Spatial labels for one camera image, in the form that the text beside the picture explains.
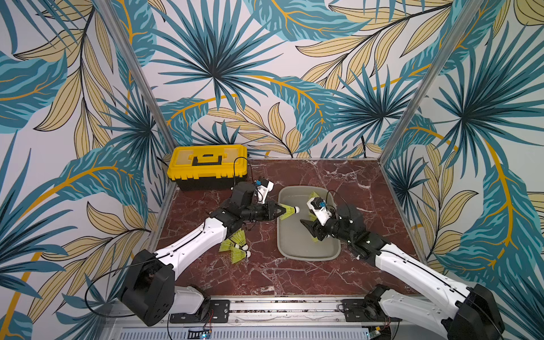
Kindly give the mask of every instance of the yellow toolbox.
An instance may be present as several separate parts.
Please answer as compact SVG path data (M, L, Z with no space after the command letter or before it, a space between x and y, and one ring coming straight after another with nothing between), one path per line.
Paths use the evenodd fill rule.
M180 187L189 180L199 180L194 185L200 186L204 184L203 177L207 180L244 177L248 174L247 157L248 150L243 145L180 146L174 149L167 175Z

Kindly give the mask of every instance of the marble tabletop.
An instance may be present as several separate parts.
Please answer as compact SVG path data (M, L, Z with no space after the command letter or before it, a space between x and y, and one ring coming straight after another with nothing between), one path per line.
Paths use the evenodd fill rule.
M269 194L271 199L277 200L286 186L336 190L363 213L368 230L416 256L377 161L251 159L250 164L255 179L264 177L275 183ZM230 193L229 189L178 190L157 248L196 228ZM229 252L219 253L219 246L214 246L193 262L176 284L197 286L209 295L361 295L377 283L400 293L415 293L392 275L356 260L344 244L340 255L331 261L306 262L283 257L277 248L275 221L256 223L251 231L246 231L246 238L252 254L249 259L231 264Z

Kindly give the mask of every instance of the teal palm leaf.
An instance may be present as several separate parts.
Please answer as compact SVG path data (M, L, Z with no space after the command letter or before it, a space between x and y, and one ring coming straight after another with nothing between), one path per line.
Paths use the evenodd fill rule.
M542 127L521 123L519 120L544 116L542 109L537 107L544 104L544 100L529 101L525 98L526 94L544 88L543 83L531 85L531 82L544 72L544 53L542 53L544 42L538 39L542 27L526 40L521 39L523 31L522 29L510 44L506 44L508 23L498 44L493 43L493 35L490 34L478 67L475 63L477 59L475 52L470 51L468 79L466 79L465 68L458 63L459 81L446 74L453 89L453 96L441 88L444 100L435 99L440 106L458 118L455 125L437 145L438 147L446 141L451 142L442 161L445 161L446 155L451 154L454 145L457 144L459 152L450 164L453 165L463 155L463 174L469 151L472 155L474 171L478 173L478 154L483 156L486 168L490 168L487 153L490 147L498 153L502 162L507 162L496 137L521 144L537 145L519 136L524 129L544 131ZM493 53L492 46L497 46ZM508 126L510 131L512 128L518 129L520 133L512 134L503 129L505 126Z
M378 145L380 148L382 148L382 150L385 148L385 145L387 144L387 141L393 133L396 125L397 122L389 125L378 140ZM435 135L436 128L432 120L425 118L422 114L416 113L406 127L402 137L394 145L391 151L390 159L399 158L411 145L430 144L435 139Z
M426 163L423 162L423 157L413 159L414 150L412 149L410 158L408 158L408 153L405 152L399 159L388 162L386 167L386 174L391 181L393 191L403 207L404 214L412 222L419 220L416 204L413 200L416 194L412 192L412 189L427 181L427 178L417 179Z
M22 129L30 117L49 106L66 81L66 57L13 60L0 52L0 133Z
M535 339L544 338L544 238L540 219L525 183L506 164L486 169L484 211L461 236L458 250L437 256L449 270L467 281L492 289L508 311Z
M195 145L232 145L236 143L236 137L238 136L238 127L232 135L228 134L227 124L225 121L221 124L221 134L217 131L218 122L214 122L212 125L212 132L204 129L199 123L199 127L203 133L193 131L197 137L193 137Z
M157 25L151 6L147 0L113 0L112 6L121 20L140 66L147 65L155 53L153 47L157 41L157 37L152 33ZM117 49L116 55L121 79L125 87L131 89L134 87L134 79L129 74L125 59Z
M245 0L256 20L288 41L325 41L356 33L366 23L349 21L331 11L324 0Z
M193 144L193 124L208 113L208 101L198 98L181 98L160 107L166 125L179 146Z
M28 6L32 8L33 13L29 13L27 10L27 7L24 3L28 3ZM79 12L79 10L71 3L70 0L63 0L64 3L66 3L71 9L73 9L76 13L80 15L81 18L83 18L83 15ZM47 25L47 27L59 38L61 39L60 35L57 33L58 30L53 27L53 25L50 23L50 20L45 16L47 14L48 16L51 16L55 21L57 25L60 25L63 30L65 30L70 37L76 41L76 38L72 35L70 30L68 29L66 22L71 22L72 25L75 27L74 22L63 12L63 10L59 7L59 2L55 0L27 0L27 1L12 1L12 3L15 7L17 7L17 10L19 13L13 13L10 11L10 7L8 6L8 3L6 0L0 0L0 16L4 20L4 24L6 28L8 29L9 37L11 38L11 52L15 54L18 47L18 37L17 37L17 30L16 30L16 24L14 21L14 18L19 18L20 15L22 15L26 21L34 27L36 31L43 37L44 40L49 41L49 39L45 36L44 32L45 30L43 28L39 28L37 23L34 21L36 17L39 17L42 20L42 23ZM42 9L39 8L39 5L45 8L46 12L43 13ZM20 24L24 26L24 22L18 22L17 24Z
M125 270L117 276L110 292L104 298L95 286L91 286L91 280L85 276L89 289L88 302L89 306L100 314L107 314L114 305L117 296L120 293L123 281L125 280ZM70 296L63 294L64 301L70 307L77 310L88 310L85 300L78 296ZM67 314L56 312L57 319L63 325L73 325L72 328L60 335L55 340L70 338L72 340L94 340L100 336L103 329L103 318L94 313L87 313L82 316L69 316Z
M420 79L428 71L436 54L440 50L444 40L452 31L452 27L461 14L461 9L469 0L455 0L451 6L450 14L440 29L440 34L436 40L429 45L425 50L410 59L404 64L400 77L406 80ZM480 44L485 34L489 32L493 26L493 22L500 11L504 0L484 1L478 14L473 18L472 22L466 29L461 38L459 45L455 48L450 58L446 62L441 73L446 73L453 70L458 63L462 62L469 54L469 51L474 50Z
M152 60L154 63L177 66L182 69L182 71L161 72L160 74L163 75L178 77L167 84L206 81L204 86L207 86L211 82L215 91L217 107L220 107L221 99L226 98L234 111L236 111L236 104L232 95L238 96L242 108L245 108L245 97L258 103L249 90L266 95L255 85L267 86L259 77L273 77L274 75L255 70L255 68L274 59L258 59L263 53L276 46L259 49L262 43L274 35L274 32L263 33L264 27L261 27L247 38L242 38L242 35L248 35L253 17L239 25L241 0L236 1L232 10L230 1L214 0L213 18L208 10L208 1L206 0L202 0L200 3L201 13L196 12L190 1L187 3L188 13L184 13L171 0L168 2L182 25L178 25L174 20L158 11L163 19L171 25L177 37L153 30L158 37L168 42L168 44L157 45L155 49L175 60ZM219 21L221 3L224 3L225 7L222 11L222 19Z
M64 268L48 261L27 262L26 260L19 262L20 260L18 259L21 256L36 252L66 254L66 251L61 246L44 244L43 242L56 234L75 227L60 227L49 232L37 234L40 229L47 227L70 210L60 211L37 221L38 217L43 216L49 208L60 202L58 199L53 199L31 213L28 213L31 204L51 186L52 182L49 181L37 187L26 197L19 197L27 175L30 153L15 182L7 183L5 181L15 139L16 134L8 147L2 167L0 168L0 188L2 188L1 193L4 195L3 201L0 201L0 286L41 299L34 288L12 274L25 271L42 273L64 271Z
M362 94L340 79L351 95L337 93L339 108L333 122L339 131L332 141L344 136L342 143L346 143L352 137L359 140L364 136L365 140L371 141L373 138L372 143L377 143L384 123L393 124L403 114L416 91L414 85L417 81L404 84L401 78L394 86L391 86L389 70L387 70L384 88L377 86L374 90L364 70L362 81L355 74L354 77ZM378 73L376 73L376 84L381 84Z
M47 194L56 193L62 200L79 200L105 193L124 206L134 205L147 221L147 191L143 169L134 155L116 146L91 150L80 159L69 162Z
M132 155L139 169L146 169L147 179L152 181L151 174L153 177L158 177L157 171L161 171L157 157L162 157L166 149L159 140L155 119L151 116L149 107L138 88L129 89L129 93L130 100L119 92L119 95L125 99L124 102L115 99L119 107L105 102L113 114L104 114L125 125L124 127L102 126L107 130L121 132L106 146L117 145L119 149L124 148Z
M335 91L297 77L276 77L268 81L274 95L295 110L296 128L301 134L296 152L308 151L334 129L333 116L338 111L333 97Z

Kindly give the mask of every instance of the yellow shuttlecock feathers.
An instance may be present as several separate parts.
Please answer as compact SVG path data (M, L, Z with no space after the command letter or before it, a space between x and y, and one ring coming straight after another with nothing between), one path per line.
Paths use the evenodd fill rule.
M233 240L234 243L238 244L240 247L244 246L246 244L245 232L242 229L238 229L237 232L232 234L231 240Z
M234 263L240 262L241 260L250 256L251 256L251 252L249 250L245 251L239 248L233 248L231 251L231 263L234 264Z
M284 207L285 208L285 214L281 215L280 216L280 220L285 220L286 218L288 218L289 216L293 215L294 213L296 213L296 208L295 207L292 207L292 206L288 206L288 205L285 205L285 204L281 204L279 203L280 206Z
M234 249L236 246L236 243L234 243L231 239L227 238L223 242L221 242L221 245L219 246L219 251L229 251Z

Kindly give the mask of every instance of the tropical leaf wallpaper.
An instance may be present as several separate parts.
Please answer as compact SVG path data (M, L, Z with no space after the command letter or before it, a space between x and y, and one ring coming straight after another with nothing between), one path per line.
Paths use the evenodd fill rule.
M543 24L543 1L484 1L384 165L429 265L491 289L505 339L544 338Z
M226 126L253 157L377 157L466 2L163 0L133 46L179 145Z
M114 7L145 65L150 4ZM169 150L92 1L0 0L0 17L0 339L94 339L82 296L150 245ZM107 311L123 277L90 305Z

